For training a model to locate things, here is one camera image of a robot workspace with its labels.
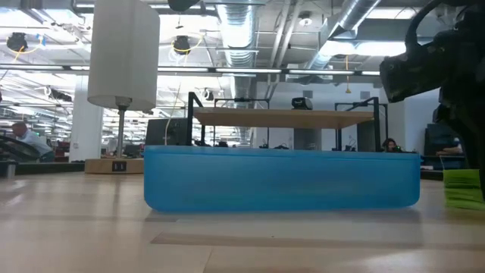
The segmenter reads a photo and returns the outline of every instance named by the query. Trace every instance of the blue plastic tray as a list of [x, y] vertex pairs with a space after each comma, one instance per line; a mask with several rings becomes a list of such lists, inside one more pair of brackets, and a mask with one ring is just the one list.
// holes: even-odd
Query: blue plastic tray
[[145, 200], [161, 212], [392, 209], [419, 191], [417, 154], [145, 148]]

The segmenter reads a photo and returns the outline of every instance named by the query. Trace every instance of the man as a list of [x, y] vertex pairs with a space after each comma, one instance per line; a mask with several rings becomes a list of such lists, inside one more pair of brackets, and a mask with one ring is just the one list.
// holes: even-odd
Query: man
[[12, 130], [14, 131], [14, 135], [17, 137], [17, 140], [29, 144], [34, 147], [37, 151], [39, 151], [41, 162], [53, 162], [54, 161], [54, 152], [52, 148], [47, 145], [42, 139], [37, 136], [36, 133], [32, 132], [31, 130], [27, 129], [27, 126], [24, 122], [19, 122], [12, 125]]

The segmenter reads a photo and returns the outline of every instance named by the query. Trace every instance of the small black label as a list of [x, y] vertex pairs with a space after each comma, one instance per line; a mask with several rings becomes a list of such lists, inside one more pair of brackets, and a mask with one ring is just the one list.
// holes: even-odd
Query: small black label
[[113, 172], [127, 171], [127, 162], [113, 162], [111, 169]]

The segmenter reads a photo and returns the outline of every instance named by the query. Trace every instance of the white pillar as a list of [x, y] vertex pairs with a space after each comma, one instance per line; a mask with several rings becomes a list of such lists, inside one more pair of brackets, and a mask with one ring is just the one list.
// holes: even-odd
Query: white pillar
[[77, 76], [69, 160], [101, 156], [103, 108], [88, 102], [88, 76]]

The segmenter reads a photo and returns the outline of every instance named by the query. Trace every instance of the white cylindrical lamp shade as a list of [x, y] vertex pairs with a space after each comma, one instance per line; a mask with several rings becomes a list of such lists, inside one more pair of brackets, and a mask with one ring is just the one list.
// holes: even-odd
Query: white cylindrical lamp shade
[[138, 0], [97, 0], [92, 27], [88, 101], [145, 111], [157, 99], [160, 17]]

